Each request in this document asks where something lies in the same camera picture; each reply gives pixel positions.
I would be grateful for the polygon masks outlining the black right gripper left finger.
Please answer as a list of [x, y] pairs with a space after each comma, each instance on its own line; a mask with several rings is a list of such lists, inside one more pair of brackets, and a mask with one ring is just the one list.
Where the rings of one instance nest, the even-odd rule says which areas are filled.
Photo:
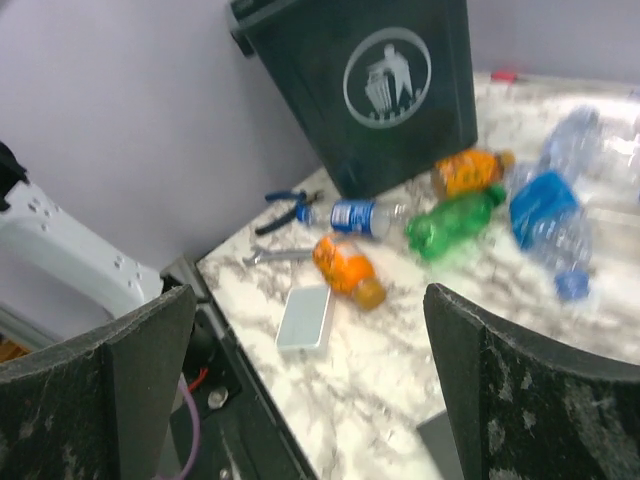
[[190, 287], [174, 288], [2, 364], [2, 478], [153, 478], [195, 307]]

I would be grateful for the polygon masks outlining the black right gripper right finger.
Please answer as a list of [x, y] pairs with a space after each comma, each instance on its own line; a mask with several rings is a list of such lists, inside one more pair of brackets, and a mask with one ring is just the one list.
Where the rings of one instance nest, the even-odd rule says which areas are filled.
[[636, 479], [639, 368], [503, 319], [437, 283], [426, 328], [466, 479]]

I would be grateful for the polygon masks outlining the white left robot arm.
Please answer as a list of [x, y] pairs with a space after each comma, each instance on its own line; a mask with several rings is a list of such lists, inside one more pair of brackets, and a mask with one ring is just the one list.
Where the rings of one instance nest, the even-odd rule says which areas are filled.
[[1, 244], [114, 317], [162, 294], [160, 273], [131, 259], [66, 213], [1, 145]]

